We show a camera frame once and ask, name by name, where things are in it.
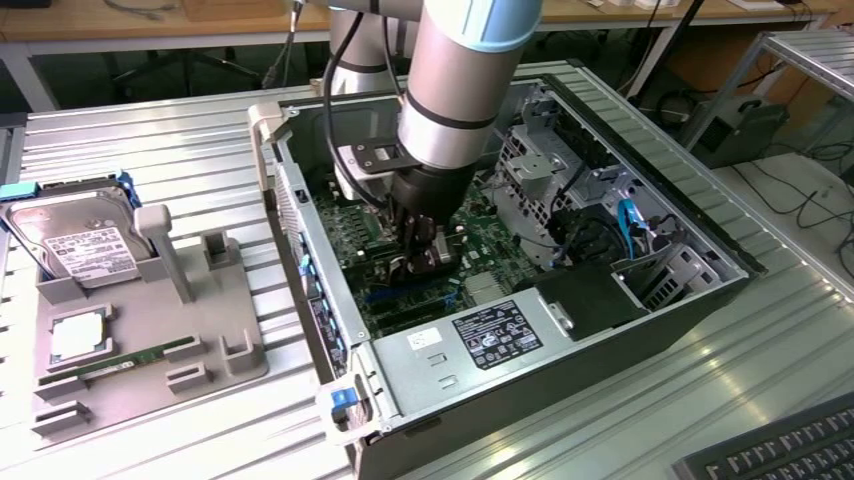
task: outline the power supply label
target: power supply label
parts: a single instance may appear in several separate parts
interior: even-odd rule
[[[90,280],[137,268],[134,255],[117,227],[48,238],[44,243],[78,280]]]
[[[513,300],[458,318],[454,328],[481,370],[489,370],[544,346]]]

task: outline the motherboard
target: motherboard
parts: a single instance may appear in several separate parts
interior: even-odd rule
[[[326,233],[347,278],[362,318],[383,337],[498,299],[538,273],[538,267],[497,216],[494,187],[473,185],[458,210],[447,241],[462,246],[459,268],[450,275],[390,286],[375,269],[401,256],[395,232],[379,211],[362,202],[315,197]]]

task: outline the slotted metal surface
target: slotted metal surface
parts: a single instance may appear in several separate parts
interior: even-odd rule
[[[409,478],[668,478],[670,463],[688,453],[854,387],[850,295],[834,290],[845,288],[840,280],[805,262],[802,252],[784,247],[773,227],[749,218],[700,163],[584,69],[549,63],[520,73],[558,75],[770,273],[668,352]],[[215,226],[241,240],[273,366],[269,377],[207,401],[34,453],[26,424],[32,288],[7,281],[0,477],[353,475],[343,450],[325,442],[317,378],[251,178],[245,112],[265,99],[311,94],[287,92],[31,117],[23,178],[75,178],[123,166],[145,179],[143,200],[181,212],[179,245]],[[10,252],[6,272],[7,280],[32,276],[24,252]]]
[[[854,101],[854,34],[842,30],[776,32],[765,48]]]

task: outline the black keyboard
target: black keyboard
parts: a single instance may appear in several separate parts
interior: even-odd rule
[[[680,460],[682,480],[854,480],[854,392]]]

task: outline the hard drive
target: hard drive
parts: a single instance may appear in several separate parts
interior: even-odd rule
[[[48,280],[73,277],[97,288],[139,276],[155,256],[134,229],[139,200],[127,174],[81,182],[4,185],[0,219]]]

